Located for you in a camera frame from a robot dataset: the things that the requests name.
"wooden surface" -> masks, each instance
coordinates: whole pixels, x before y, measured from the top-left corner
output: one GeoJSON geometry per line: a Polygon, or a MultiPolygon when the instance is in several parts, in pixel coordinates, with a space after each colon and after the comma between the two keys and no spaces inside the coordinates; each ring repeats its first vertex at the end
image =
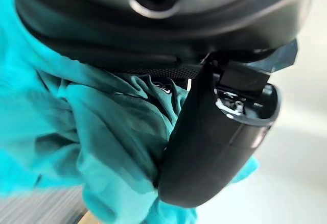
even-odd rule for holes
{"type": "Polygon", "coordinates": [[[88,211],[78,224],[100,224],[100,222],[88,211]]]}

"white background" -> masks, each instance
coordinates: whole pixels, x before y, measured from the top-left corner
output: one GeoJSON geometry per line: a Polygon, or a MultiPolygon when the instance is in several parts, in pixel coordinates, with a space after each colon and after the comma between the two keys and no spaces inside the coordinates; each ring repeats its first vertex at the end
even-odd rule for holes
{"type": "Polygon", "coordinates": [[[296,65],[270,80],[281,115],[257,151],[261,168],[199,207],[199,223],[327,223],[327,0],[314,0],[296,65]]]}

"grille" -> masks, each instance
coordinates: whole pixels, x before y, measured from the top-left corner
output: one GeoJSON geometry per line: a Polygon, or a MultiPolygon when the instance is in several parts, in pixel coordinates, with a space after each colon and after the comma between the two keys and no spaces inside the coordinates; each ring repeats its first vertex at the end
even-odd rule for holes
{"type": "Polygon", "coordinates": [[[170,79],[195,79],[199,70],[196,68],[159,68],[159,69],[128,69],[119,68],[112,72],[123,72],[130,74],[149,74],[154,78],[170,78],[170,79]]]}

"teal fabric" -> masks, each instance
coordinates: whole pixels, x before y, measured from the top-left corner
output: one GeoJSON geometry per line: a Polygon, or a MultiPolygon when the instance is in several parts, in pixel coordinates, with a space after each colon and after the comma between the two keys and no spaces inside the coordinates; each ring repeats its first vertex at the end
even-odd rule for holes
{"type": "MultiPolygon", "coordinates": [[[[161,202],[152,186],[187,96],[172,85],[166,94],[150,77],[60,56],[0,0],[0,195],[83,185],[104,223],[195,223],[195,209],[161,202]]],[[[257,166],[250,159],[233,182],[257,166]]]]}

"black plastic casing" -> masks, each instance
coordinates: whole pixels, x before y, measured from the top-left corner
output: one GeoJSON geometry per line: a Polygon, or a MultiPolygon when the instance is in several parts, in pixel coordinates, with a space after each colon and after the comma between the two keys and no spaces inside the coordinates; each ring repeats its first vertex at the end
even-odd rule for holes
{"type": "Polygon", "coordinates": [[[165,152],[158,192],[172,205],[197,207],[220,192],[260,146],[279,113],[280,97],[271,85],[267,118],[219,109],[212,73],[206,65],[192,84],[165,152]]]}
{"type": "Polygon", "coordinates": [[[26,28],[73,60],[112,72],[195,78],[201,57],[292,41],[311,0],[236,0],[198,14],[148,19],[91,0],[15,0],[26,28]]]}

